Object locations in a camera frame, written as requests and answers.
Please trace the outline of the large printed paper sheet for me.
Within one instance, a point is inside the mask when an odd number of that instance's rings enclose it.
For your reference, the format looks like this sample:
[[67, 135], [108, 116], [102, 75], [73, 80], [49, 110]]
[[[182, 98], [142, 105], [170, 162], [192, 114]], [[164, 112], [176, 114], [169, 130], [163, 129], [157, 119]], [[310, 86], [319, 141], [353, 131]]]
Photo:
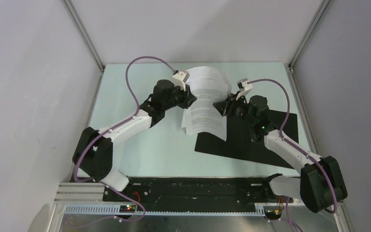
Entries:
[[184, 110], [182, 128], [186, 135], [202, 132], [210, 133], [225, 141], [227, 139], [227, 120], [213, 107], [231, 93], [228, 77], [217, 68], [199, 66], [187, 70], [191, 93], [197, 97], [192, 105]]

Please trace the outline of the red and black folder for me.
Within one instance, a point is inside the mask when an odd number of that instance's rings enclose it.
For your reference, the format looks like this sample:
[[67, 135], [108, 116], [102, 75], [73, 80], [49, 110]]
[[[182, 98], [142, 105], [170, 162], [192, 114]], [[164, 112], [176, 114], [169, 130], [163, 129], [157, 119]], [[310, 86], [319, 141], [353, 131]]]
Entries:
[[234, 116], [227, 119], [227, 139], [199, 133], [195, 151], [210, 155], [252, 161], [292, 169], [293, 167], [260, 142], [251, 141], [249, 124]]

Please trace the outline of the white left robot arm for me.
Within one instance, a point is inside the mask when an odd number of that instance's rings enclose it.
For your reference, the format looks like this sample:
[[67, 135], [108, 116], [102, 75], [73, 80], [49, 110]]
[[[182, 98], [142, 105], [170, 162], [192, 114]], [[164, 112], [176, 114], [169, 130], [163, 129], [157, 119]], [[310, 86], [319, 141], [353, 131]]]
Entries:
[[130, 200], [133, 187], [128, 185], [129, 178], [113, 166], [114, 146], [159, 123], [169, 109], [187, 109], [196, 100], [189, 85], [159, 80], [152, 94], [128, 118], [100, 130], [88, 127], [82, 131], [72, 158], [76, 170], [113, 188], [121, 201]]

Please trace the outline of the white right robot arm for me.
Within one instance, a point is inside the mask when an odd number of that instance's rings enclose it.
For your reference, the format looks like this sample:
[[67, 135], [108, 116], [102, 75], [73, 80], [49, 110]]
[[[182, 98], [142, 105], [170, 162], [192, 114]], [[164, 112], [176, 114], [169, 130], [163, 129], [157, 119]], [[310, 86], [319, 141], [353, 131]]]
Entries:
[[268, 202], [276, 201], [281, 195], [299, 199], [312, 212], [318, 213], [348, 197], [348, 191], [338, 161], [307, 151], [293, 141], [269, 118], [268, 101], [255, 95], [246, 100], [230, 94], [224, 101], [213, 103], [222, 116], [237, 116], [247, 122], [253, 141], [263, 144], [287, 162], [300, 175], [298, 178], [274, 174], [267, 178], [262, 188], [262, 197]]

